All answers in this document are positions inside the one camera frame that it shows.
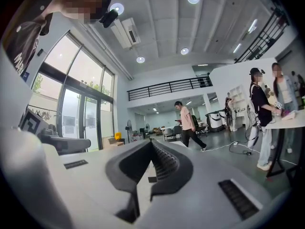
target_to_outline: person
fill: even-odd
[[[25,0],[3,36],[4,50],[17,73],[21,77],[24,75],[35,54],[39,36],[49,32],[54,12],[84,23],[93,23],[106,15],[110,2],[111,0]]]
[[[281,110],[271,106],[268,102],[268,99],[259,86],[259,83],[262,82],[263,75],[258,68],[252,68],[250,71],[251,75],[251,84],[250,84],[250,97],[253,102],[255,112],[258,114],[258,119],[260,126],[263,131],[263,139],[261,152],[257,162],[257,167],[267,171],[270,169],[271,162],[268,162],[271,144],[272,144],[272,131],[271,129],[266,129],[266,125],[272,120],[272,112],[281,114]]]
[[[273,82],[273,90],[276,95],[277,101],[283,106],[283,109],[285,110],[298,110],[295,90],[290,78],[282,74],[282,69],[280,65],[276,62],[272,64],[272,72],[275,77],[275,80]],[[292,153],[294,134],[294,128],[288,128],[285,132],[285,146],[289,154]]]
[[[299,87],[300,87],[298,78],[297,78],[297,76],[296,76],[294,71],[291,71],[291,75],[292,75],[292,78],[293,78],[294,90],[298,91]]]
[[[180,101],[175,103],[175,108],[180,110],[182,122],[182,142],[185,146],[189,146],[190,138],[201,147],[201,151],[205,150],[206,144],[197,137],[195,125],[191,113],[187,107],[183,106]]]
[[[229,113],[229,119],[230,119],[230,130],[231,131],[237,131],[236,129],[236,112],[235,112],[235,109],[234,109],[234,106],[233,106],[233,102],[234,102],[234,99],[230,97],[230,93],[228,93],[228,96],[225,98],[225,108],[228,109]]]
[[[300,93],[300,97],[304,97],[305,96],[305,81],[303,79],[303,77],[298,74],[297,75],[298,78],[298,82],[299,82],[299,93]]]

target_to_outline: man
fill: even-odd
[[[187,109],[183,106],[180,101],[175,103],[175,108],[180,110],[181,122],[182,122],[182,142],[185,146],[189,146],[190,138],[194,140],[201,147],[201,151],[205,150],[206,144],[203,143],[196,134],[195,125],[192,119],[192,116]]]
[[[271,129],[266,129],[266,125],[272,120],[272,112],[281,114],[281,110],[271,106],[268,99],[258,85],[262,82],[263,75],[258,68],[252,68],[250,71],[251,84],[250,84],[250,97],[254,105],[255,112],[258,114],[258,119],[260,126],[263,131],[262,147],[261,153],[259,155],[257,167],[267,171],[270,169],[271,162],[269,162],[270,149],[272,145],[272,131]]]
[[[4,49],[17,73],[21,77],[25,73],[35,54],[39,35],[49,32],[54,12],[84,23],[93,23],[106,14],[110,2],[111,0],[25,0],[3,36]]]

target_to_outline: air conditioner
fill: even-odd
[[[116,19],[111,30],[123,48],[131,48],[141,42],[133,18],[124,21]]]

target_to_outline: glass door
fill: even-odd
[[[62,137],[80,138],[79,136],[79,113],[81,95],[65,89],[62,104]]]
[[[97,136],[97,101],[95,99],[85,97],[84,107],[84,137],[91,141],[88,152],[99,150]]]

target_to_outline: gray floor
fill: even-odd
[[[301,136],[301,129],[296,129],[295,137]],[[157,140],[163,140],[163,136],[159,135],[156,136],[151,135],[151,138],[157,139]],[[216,133],[209,133],[208,136],[201,135],[200,139],[207,144],[206,150],[211,150],[217,147],[222,147],[224,145],[230,144],[230,132],[227,130],[223,130],[221,132]],[[245,128],[240,128],[236,132],[231,133],[231,140],[232,141],[239,141],[239,142],[245,142]],[[295,138],[293,153],[288,154],[285,150],[285,147],[283,147],[283,152],[281,154],[281,159],[287,160],[292,163],[298,162],[298,157],[300,153],[300,146],[301,146],[301,140],[300,138]],[[262,143],[262,132],[260,132],[258,142],[256,143],[254,150],[260,151]],[[189,143],[190,148],[197,149],[198,152],[200,150],[200,147],[190,139]],[[249,150],[244,146],[234,146],[232,145],[231,151],[242,153],[244,150]],[[273,176],[271,178],[266,179],[266,172],[258,169],[256,167],[257,160],[259,158],[259,153],[253,151],[252,155],[240,155],[236,153],[231,153],[229,151],[229,147],[223,147],[217,150],[210,151],[215,157],[222,159],[224,162],[227,162],[234,167],[240,169],[243,171],[246,175],[248,175],[253,180],[257,181],[259,184],[264,186],[270,193],[272,197],[276,197],[279,193],[289,188],[289,182],[286,176],[286,173],[281,173],[279,175]],[[293,167],[293,164],[290,164],[288,162],[282,162],[285,168]]]

